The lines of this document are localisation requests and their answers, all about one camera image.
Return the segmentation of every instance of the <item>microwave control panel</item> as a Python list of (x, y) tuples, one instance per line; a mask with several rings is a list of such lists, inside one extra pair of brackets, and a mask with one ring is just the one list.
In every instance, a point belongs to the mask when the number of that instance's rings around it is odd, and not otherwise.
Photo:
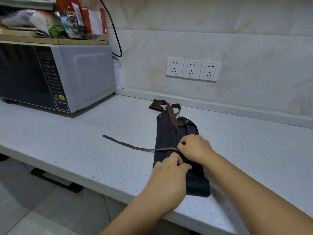
[(57, 109), (70, 112), (51, 48), (46, 46), (35, 46), (35, 48)]

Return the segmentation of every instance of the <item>countertop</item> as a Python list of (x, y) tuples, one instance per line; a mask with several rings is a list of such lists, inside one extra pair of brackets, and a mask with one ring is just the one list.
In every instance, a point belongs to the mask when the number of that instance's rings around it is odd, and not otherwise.
[[(0, 101), (0, 153), (130, 203), (146, 185), (152, 152), (129, 149), (103, 134), (153, 148), (151, 101), (112, 95), (65, 114)], [(313, 217), (313, 130), (182, 107), (212, 147), (245, 173)], [(166, 219), (202, 234), (248, 234), (227, 197), (206, 172), (212, 195), (186, 196)]]

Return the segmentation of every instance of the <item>backsplash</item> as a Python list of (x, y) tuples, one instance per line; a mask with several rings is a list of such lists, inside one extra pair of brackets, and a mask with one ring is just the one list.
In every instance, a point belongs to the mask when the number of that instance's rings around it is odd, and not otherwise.
[[(313, 0), (104, 2), (125, 87), (313, 116)], [(220, 79), (166, 77), (167, 57), (220, 61)]]

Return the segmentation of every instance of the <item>hand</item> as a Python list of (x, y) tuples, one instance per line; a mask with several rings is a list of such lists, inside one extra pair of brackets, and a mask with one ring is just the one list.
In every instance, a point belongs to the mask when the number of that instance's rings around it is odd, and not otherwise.
[(149, 201), (160, 217), (174, 210), (186, 196), (186, 174), (191, 166), (182, 163), (177, 153), (157, 162), (151, 177), (138, 197)]
[(188, 160), (201, 165), (204, 164), (205, 158), (215, 153), (208, 140), (194, 134), (183, 137), (178, 143), (177, 149)]

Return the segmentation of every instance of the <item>power cord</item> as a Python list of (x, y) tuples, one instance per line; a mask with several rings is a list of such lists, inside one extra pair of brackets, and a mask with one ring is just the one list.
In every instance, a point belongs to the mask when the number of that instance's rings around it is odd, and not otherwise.
[(122, 57), (122, 48), (120, 46), (120, 43), (119, 43), (119, 39), (118, 39), (118, 36), (117, 36), (117, 33), (116, 33), (116, 29), (115, 29), (115, 26), (114, 26), (114, 23), (113, 23), (113, 20), (112, 20), (112, 17), (110, 15), (110, 12), (108, 11), (108, 8), (105, 6), (105, 4), (103, 3), (102, 0), (99, 0), (101, 2), (101, 4), (104, 6), (106, 12), (108, 13), (108, 16), (110, 17), (110, 20), (111, 20), (111, 23), (112, 23), (112, 26), (113, 26), (113, 30), (114, 30), (114, 33), (115, 33), (115, 36), (116, 36), (116, 40), (117, 40), (117, 43), (118, 43), (118, 46), (119, 46), (119, 51), (120, 51), (120, 55), (117, 55), (115, 53), (112, 52), (113, 55), (115, 55), (116, 57)]

